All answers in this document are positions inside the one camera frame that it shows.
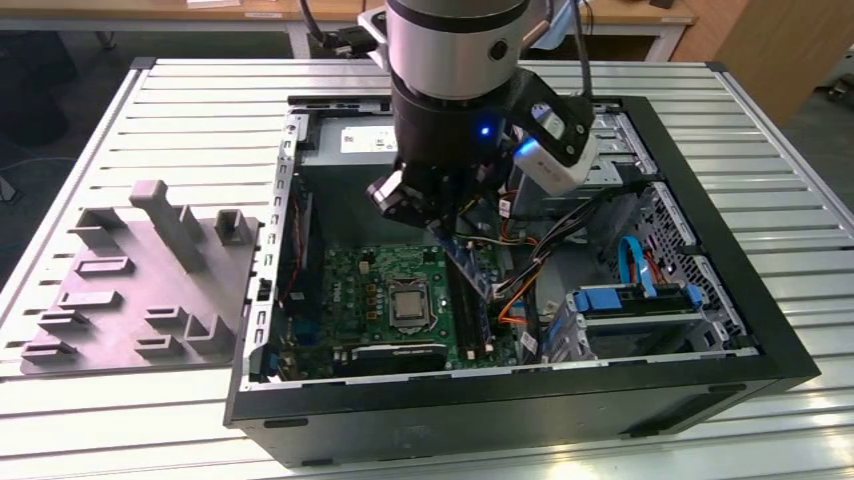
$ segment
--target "black cable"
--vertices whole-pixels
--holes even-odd
[[[320,45],[323,45],[326,41],[326,35],[318,26],[318,22],[315,21],[315,17],[311,14],[311,9],[308,8],[308,0],[299,0],[299,11],[303,14],[303,21],[306,22],[306,26],[308,27],[308,33],[318,41]]]
[[[575,16],[575,48],[578,49],[578,61],[582,64],[582,95],[592,100],[592,75],[590,73],[590,58],[587,57],[587,46],[584,45],[584,31],[582,30],[582,9],[578,3],[582,0],[570,0],[572,5],[572,15]]]
[[[555,0],[546,0],[546,21],[551,26],[551,21],[555,19]]]
[[[594,25],[596,24],[596,16],[592,13],[592,7],[590,6],[590,2],[587,0],[583,0],[584,2],[584,6],[587,7],[587,16],[590,17],[590,20],[587,21],[587,25],[590,25],[590,35],[592,35],[592,28]]]

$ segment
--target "wire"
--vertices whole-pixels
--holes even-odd
[[[582,0],[584,2],[584,6],[587,7],[587,17],[590,18],[590,20],[587,20],[587,25],[590,25],[590,34],[592,35],[592,28],[594,25],[596,24],[596,16],[592,13],[592,7],[590,6],[590,2],[587,0]]]
[[[582,64],[582,95],[592,100],[592,78],[590,73],[590,57],[587,56],[587,46],[584,45],[584,31],[582,30],[582,10],[578,6],[582,0],[570,0],[572,5],[572,16],[575,17],[575,48],[578,49],[578,61]]]
[[[512,296],[512,298],[507,302],[507,305],[504,305],[504,308],[502,309],[502,313],[498,315],[498,323],[519,323],[519,324],[527,323],[524,319],[520,319],[518,317],[507,317],[506,315],[512,307],[512,304],[516,303],[516,300],[519,300],[519,297],[522,297],[527,289],[531,287],[531,285],[536,281],[536,277],[539,277],[540,272],[542,272],[542,269],[536,271],[536,273],[531,276],[531,278],[528,278],[528,281],[524,282],[524,285],[522,285],[522,288],[519,289],[516,294]]]
[[[47,161],[56,161],[56,160],[61,160],[61,161],[71,161],[71,162],[76,162],[77,159],[72,158],[72,157],[44,157],[44,158],[28,158],[27,160],[21,160],[16,163],[13,163],[12,165],[7,165],[5,167],[0,167],[0,172],[4,172],[7,170],[11,170],[15,167],[20,167],[21,165],[25,165],[27,163],[32,163],[32,162],[47,162]]]
[[[318,22],[315,21],[315,17],[311,14],[311,9],[308,8],[308,0],[299,0],[299,11],[303,14],[303,21],[306,22],[306,26],[308,27],[308,33],[318,40],[320,45],[324,45],[326,35],[318,26]]]
[[[551,26],[551,21],[555,19],[555,0],[546,0],[546,21]]]
[[[462,235],[462,234],[456,234],[456,236],[459,238],[464,238],[466,240],[474,240],[475,242],[484,242],[484,243],[492,243],[495,245],[504,245],[507,247],[515,247],[518,245],[522,245],[522,243],[516,242],[507,242],[507,241],[502,241],[502,240],[495,240],[494,238],[487,238],[487,237],[478,237],[474,235]]]
[[[665,275],[662,274],[662,269],[658,267],[658,263],[655,263],[653,254],[650,252],[646,252],[643,254],[643,258],[646,258],[646,261],[650,263],[650,268],[653,269],[653,278],[658,283],[665,283],[666,282]]]

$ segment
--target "wooden desk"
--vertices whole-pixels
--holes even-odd
[[[647,0],[592,0],[595,35],[654,37],[647,61],[666,62],[697,16]],[[352,24],[384,0],[311,0],[323,28]],[[294,56],[308,58],[307,29],[296,0],[244,0],[240,7],[188,9],[184,0],[0,0],[0,29],[76,31],[287,31]]]
[[[328,30],[351,25],[363,8],[363,0],[311,0]],[[296,0],[202,9],[188,9],[184,0],[0,0],[0,30],[287,31],[294,57],[310,57]]]
[[[558,4],[555,9],[558,9],[563,1],[555,0],[555,3]],[[384,0],[366,0],[366,9],[382,7],[384,4]],[[642,45],[637,45],[637,40],[634,42],[629,40],[626,45],[633,50],[631,58],[592,58],[594,60],[667,62],[686,27],[697,22],[697,15],[685,0],[677,0],[670,9],[651,6],[649,0],[590,0],[590,6],[594,13],[594,37],[647,37],[641,42]],[[528,13],[531,14],[530,25],[534,26],[544,14],[544,3],[539,11]],[[582,16],[587,24],[590,21],[587,8],[582,8]]]
[[[366,9],[382,7],[384,0],[366,0]],[[596,25],[650,25],[679,24],[693,25],[697,21],[694,12],[683,0],[677,0],[671,9],[654,7],[649,0],[590,0]],[[582,8],[587,18],[587,9]]]

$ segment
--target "aluminum table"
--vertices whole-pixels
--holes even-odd
[[[528,64],[559,93],[567,62]],[[80,246],[83,207],[136,179],[169,185],[199,218],[264,218],[290,95],[387,94],[340,60],[157,60],[119,89],[0,295],[0,478],[742,478],[854,475],[853,216],[726,73],[703,64],[598,63],[600,95],[646,95],[814,355],[823,375],[673,437],[291,471],[222,426],[230,370],[33,379],[19,354]]]

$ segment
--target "white label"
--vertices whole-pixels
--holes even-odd
[[[528,352],[536,355],[536,340],[534,340],[534,337],[528,332],[522,334],[522,346],[528,350]]]
[[[510,203],[510,200],[499,200],[498,201],[498,214],[503,217],[503,218],[510,218],[510,207],[512,206],[512,203]]]
[[[347,127],[342,130],[342,153],[396,152],[395,127]]]
[[[243,14],[246,18],[282,18],[282,13],[275,12],[247,12]]]

